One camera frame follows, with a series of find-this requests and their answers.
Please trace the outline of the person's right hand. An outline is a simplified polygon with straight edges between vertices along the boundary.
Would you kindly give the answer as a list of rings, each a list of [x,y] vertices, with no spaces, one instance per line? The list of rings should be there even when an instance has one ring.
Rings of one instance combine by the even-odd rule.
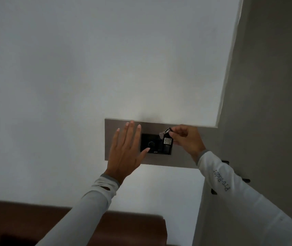
[[[173,142],[181,146],[193,159],[196,165],[201,156],[207,152],[207,149],[201,139],[197,127],[189,125],[178,125],[171,128],[173,132],[182,136],[185,135],[184,140],[173,140]]]

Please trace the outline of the person's left hand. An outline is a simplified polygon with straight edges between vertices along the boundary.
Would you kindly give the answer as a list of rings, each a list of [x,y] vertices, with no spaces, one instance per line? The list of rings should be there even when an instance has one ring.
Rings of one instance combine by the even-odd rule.
[[[136,166],[136,157],[141,153],[139,148],[141,138],[141,125],[134,130],[131,141],[131,148],[127,148],[127,128],[129,122],[126,122],[124,128],[120,129],[118,146],[116,150],[109,152],[107,169],[105,175],[115,179],[119,185],[122,185],[124,179],[132,174],[139,166]]]

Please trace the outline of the black key fob with ring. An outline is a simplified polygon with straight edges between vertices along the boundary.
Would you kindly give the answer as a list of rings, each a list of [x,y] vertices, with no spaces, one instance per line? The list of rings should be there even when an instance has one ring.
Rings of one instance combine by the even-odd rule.
[[[164,140],[165,138],[172,138],[169,134],[170,132],[173,132],[171,128],[167,128],[164,132],[160,132],[159,133],[160,139]]]

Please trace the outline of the person's left forearm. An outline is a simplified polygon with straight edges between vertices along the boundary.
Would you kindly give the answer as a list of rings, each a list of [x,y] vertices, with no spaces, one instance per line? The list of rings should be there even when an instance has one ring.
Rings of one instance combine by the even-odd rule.
[[[115,178],[102,174],[35,246],[86,246],[120,185]]]

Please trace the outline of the person's right forearm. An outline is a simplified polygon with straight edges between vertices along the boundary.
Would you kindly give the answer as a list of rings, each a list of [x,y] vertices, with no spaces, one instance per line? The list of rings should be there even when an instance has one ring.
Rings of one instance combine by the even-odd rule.
[[[202,151],[197,160],[205,180],[259,245],[292,246],[292,219],[287,214],[245,183],[211,151]]]

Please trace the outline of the brown wooden headboard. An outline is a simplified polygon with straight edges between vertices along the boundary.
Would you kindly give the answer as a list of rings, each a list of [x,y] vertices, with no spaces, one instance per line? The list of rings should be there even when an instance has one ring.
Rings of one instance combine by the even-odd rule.
[[[0,246],[33,246],[68,212],[68,207],[0,201]],[[87,246],[166,246],[160,215],[107,211]]]

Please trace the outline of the black wall switch plate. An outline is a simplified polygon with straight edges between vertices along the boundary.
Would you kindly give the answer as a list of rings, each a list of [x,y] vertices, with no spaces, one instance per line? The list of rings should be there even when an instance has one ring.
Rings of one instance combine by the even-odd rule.
[[[153,154],[162,154],[162,155],[171,155],[172,154],[172,147],[173,147],[173,140],[171,145],[163,144],[163,140],[160,139],[159,134],[141,134],[140,140],[140,152],[144,149],[148,148],[148,143],[150,141],[155,142],[156,146],[153,149],[150,149],[148,153]]]

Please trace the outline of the grey wall panel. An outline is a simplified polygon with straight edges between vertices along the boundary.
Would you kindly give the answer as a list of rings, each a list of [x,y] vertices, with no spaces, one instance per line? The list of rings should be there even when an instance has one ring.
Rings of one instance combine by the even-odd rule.
[[[115,131],[120,128],[123,129],[124,125],[128,122],[127,120],[109,119],[105,118],[105,153],[104,159],[108,160],[112,137]],[[135,125],[141,125],[142,133],[147,134],[159,134],[169,127],[174,127],[175,124],[165,124],[165,123],[150,123],[150,122],[140,122],[135,121]],[[217,153],[218,151],[218,129],[212,127],[197,127],[202,141],[206,148]],[[179,168],[191,168],[195,169],[196,164],[193,162],[192,158],[186,153],[182,147],[178,145],[173,145],[173,150],[171,155],[153,154],[148,153],[142,162],[146,165],[157,165],[157,166],[171,166]]]

